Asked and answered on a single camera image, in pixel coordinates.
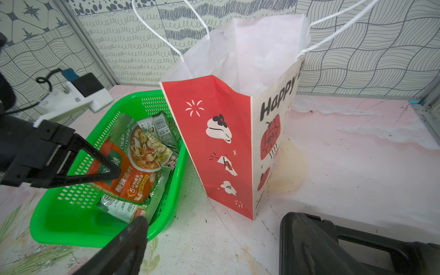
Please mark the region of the white red paper gift bag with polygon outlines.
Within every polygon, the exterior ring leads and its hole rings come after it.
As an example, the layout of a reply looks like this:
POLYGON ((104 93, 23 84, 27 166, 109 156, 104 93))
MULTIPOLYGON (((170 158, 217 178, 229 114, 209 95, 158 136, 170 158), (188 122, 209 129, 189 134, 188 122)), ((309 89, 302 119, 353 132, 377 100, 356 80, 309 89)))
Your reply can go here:
POLYGON ((235 18, 160 81, 209 198, 253 220, 298 90, 313 23, 304 14, 235 18))

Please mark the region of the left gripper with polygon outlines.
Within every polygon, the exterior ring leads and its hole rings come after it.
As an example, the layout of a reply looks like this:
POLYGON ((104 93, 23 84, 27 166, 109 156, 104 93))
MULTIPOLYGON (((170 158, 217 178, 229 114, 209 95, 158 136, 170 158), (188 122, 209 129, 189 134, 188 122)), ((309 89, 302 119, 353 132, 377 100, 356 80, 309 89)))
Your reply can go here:
POLYGON ((47 120, 34 127, 28 121, 2 116, 1 172, 5 186, 29 183, 54 189, 112 181, 120 176, 121 168, 74 129, 47 120))

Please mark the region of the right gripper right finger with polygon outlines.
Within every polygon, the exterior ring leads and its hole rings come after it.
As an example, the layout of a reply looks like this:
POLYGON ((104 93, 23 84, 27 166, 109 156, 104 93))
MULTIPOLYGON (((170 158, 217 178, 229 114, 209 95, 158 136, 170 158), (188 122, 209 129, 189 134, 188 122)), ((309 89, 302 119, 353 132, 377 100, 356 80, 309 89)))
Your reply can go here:
POLYGON ((339 239, 368 245, 366 233, 317 216, 290 212, 280 224, 279 274, 375 275, 377 269, 347 253, 339 239))

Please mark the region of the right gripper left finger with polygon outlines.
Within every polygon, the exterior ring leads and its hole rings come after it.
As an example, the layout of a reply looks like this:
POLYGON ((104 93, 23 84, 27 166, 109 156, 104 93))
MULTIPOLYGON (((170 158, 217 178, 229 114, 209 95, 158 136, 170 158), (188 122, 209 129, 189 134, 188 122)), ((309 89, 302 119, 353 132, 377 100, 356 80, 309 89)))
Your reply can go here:
POLYGON ((149 224, 135 218, 101 251, 95 254, 76 275, 137 275, 147 247, 149 224))

